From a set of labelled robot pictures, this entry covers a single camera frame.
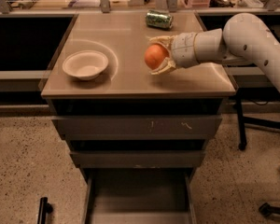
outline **green can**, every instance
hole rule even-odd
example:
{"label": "green can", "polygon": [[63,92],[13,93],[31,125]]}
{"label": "green can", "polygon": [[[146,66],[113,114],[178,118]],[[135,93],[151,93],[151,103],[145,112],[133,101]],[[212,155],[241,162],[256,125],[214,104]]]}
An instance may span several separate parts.
{"label": "green can", "polygon": [[147,26],[169,30],[172,27],[174,17],[169,13],[150,10],[146,15]]}

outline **countertop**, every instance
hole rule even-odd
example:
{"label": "countertop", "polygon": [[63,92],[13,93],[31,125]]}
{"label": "countertop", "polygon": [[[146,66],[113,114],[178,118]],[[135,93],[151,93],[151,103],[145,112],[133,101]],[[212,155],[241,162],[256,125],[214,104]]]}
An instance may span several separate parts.
{"label": "countertop", "polygon": [[[184,98],[235,94],[235,88],[220,64],[203,63],[152,76],[144,62],[151,37],[201,32],[203,28],[193,12],[174,13],[170,31],[147,27],[145,16],[144,11],[80,13],[42,90],[43,98]],[[74,80],[63,72],[63,61],[85,49],[103,52],[109,59],[109,66],[95,80]]]}

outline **bowl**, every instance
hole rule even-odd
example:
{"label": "bowl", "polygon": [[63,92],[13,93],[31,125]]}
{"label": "bowl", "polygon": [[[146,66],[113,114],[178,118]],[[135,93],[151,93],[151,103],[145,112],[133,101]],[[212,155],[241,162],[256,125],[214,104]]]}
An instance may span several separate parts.
{"label": "bowl", "polygon": [[81,80],[91,80],[108,67],[107,57],[96,50],[82,50],[68,56],[63,62],[64,72]]}

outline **floor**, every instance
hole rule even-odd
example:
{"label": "floor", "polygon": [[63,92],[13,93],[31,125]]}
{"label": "floor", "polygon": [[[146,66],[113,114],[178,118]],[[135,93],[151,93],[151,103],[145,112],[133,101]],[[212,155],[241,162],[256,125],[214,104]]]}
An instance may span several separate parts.
{"label": "floor", "polygon": [[[280,132],[249,126],[246,135],[240,151],[237,118],[223,115],[190,185],[198,224],[280,223],[258,211],[280,206]],[[43,196],[54,208],[48,223],[80,223],[86,183],[68,152],[46,113],[0,111],[0,224],[36,223]]]}

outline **workbench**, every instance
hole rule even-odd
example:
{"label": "workbench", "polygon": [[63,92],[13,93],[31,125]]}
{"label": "workbench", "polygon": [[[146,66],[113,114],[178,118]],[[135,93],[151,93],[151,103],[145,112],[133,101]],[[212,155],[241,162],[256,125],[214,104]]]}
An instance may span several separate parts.
{"label": "workbench", "polygon": [[[236,93],[216,63],[152,76],[151,37],[203,28],[191,11],[176,12],[170,31],[147,27],[145,16],[80,12],[43,80],[52,121],[89,185],[82,223],[196,223],[190,180]],[[91,81],[68,77],[63,61],[86,49],[103,52],[108,68]]]}

